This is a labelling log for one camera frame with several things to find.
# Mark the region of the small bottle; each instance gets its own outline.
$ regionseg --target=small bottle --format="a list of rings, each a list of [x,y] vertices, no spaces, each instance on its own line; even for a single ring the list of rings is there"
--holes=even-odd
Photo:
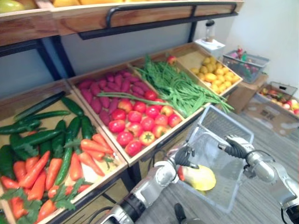
[[[206,22],[206,42],[213,42],[215,38],[215,21],[208,20]]]

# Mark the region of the tomato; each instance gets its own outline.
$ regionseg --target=tomato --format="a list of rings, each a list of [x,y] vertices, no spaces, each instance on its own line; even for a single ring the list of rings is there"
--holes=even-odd
[[[167,132],[167,128],[162,125],[156,125],[153,128],[153,134],[155,135],[156,138],[160,138],[166,132]]]
[[[146,109],[146,104],[144,102],[137,101],[134,104],[133,110],[138,111],[140,113],[144,113]]]
[[[126,112],[122,109],[116,109],[111,114],[112,120],[126,120],[126,116]]]
[[[128,121],[130,122],[140,122],[142,119],[142,114],[138,111],[130,111],[128,114]]]
[[[108,124],[108,128],[113,133],[119,133],[125,130],[125,121],[124,120],[113,120]]]
[[[168,124],[168,117],[166,115],[159,114],[155,118],[155,125],[166,126]]]
[[[178,115],[173,114],[168,118],[168,125],[170,127],[174,127],[175,125],[179,124],[181,121],[182,119]]]
[[[145,131],[151,131],[155,125],[155,121],[153,118],[146,117],[141,121],[140,124]]]
[[[148,100],[155,100],[157,98],[157,94],[153,90],[147,90],[144,97]]]
[[[120,132],[117,135],[117,142],[121,145],[121,146],[126,146],[130,141],[133,140],[133,135],[130,132]]]
[[[128,130],[134,135],[134,137],[139,137],[143,132],[141,124],[135,122],[129,125]]]
[[[125,151],[129,156],[134,156],[141,151],[141,148],[141,142],[138,140],[133,140],[127,144]]]
[[[150,118],[155,118],[159,114],[159,110],[155,106],[149,106],[145,110],[145,114]]]
[[[143,145],[149,146],[155,141],[155,135],[152,132],[143,132],[140,135],[139,140]]]

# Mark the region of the cardboard box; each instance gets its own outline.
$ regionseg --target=cardboard box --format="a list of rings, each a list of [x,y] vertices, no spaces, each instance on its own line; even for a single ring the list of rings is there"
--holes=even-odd
[[[280,135],[288,135],[299,127],[299,117],[286,111],[260,94],[255,94],[244,112]]]
[[[254,94],[264,85],[268,75],[260,75],[259,78],[253,83],[240,82],[237,89],[229,95],[228,104],[234,107],[235,113],[240,113]]]

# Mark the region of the wire basket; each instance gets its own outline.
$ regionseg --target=wire basket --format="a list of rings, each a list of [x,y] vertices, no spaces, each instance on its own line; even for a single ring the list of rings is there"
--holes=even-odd
[[[215,174],[216,185],[213,189],[199,192],[189,184],[179,181],[184,188],[212,206],[229,213],[234,205],[240,186],[244,160],[232,157],[218,148],[218,144],[228,145],[224,136],[236,134],[252,143],[253,133],[224,114],[214,106],[209,106],[193,125],[189,144],[195,150],[190,161],[209,167]]]

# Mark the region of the top shelf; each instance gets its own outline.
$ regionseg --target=top shelf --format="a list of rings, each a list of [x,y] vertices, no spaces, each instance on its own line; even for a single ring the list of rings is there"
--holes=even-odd
[[[54,7],[0,14],[0,46],[53,35],[82,39],[238,15],[243,0],[169,0]]]

